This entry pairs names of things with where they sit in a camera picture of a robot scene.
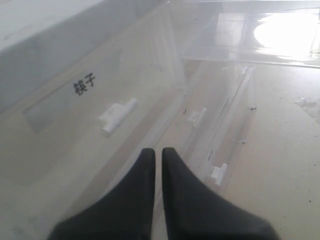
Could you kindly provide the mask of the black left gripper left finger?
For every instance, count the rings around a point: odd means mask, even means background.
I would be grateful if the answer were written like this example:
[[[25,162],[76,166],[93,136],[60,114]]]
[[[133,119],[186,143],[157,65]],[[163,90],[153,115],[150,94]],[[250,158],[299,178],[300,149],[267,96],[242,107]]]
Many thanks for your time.
[[[155,151],[141,150],[125,177],[102,199],[62,221],[50,240],[149,240],[155,202]]]

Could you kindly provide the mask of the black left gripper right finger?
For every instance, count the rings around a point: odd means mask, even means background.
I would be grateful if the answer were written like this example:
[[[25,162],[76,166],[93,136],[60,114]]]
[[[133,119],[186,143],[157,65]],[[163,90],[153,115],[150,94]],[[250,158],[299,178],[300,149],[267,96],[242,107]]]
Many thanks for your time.
[[[170,240],[277,240],[265,219],[203,184],[173,147],[162,150],[162,197]]]

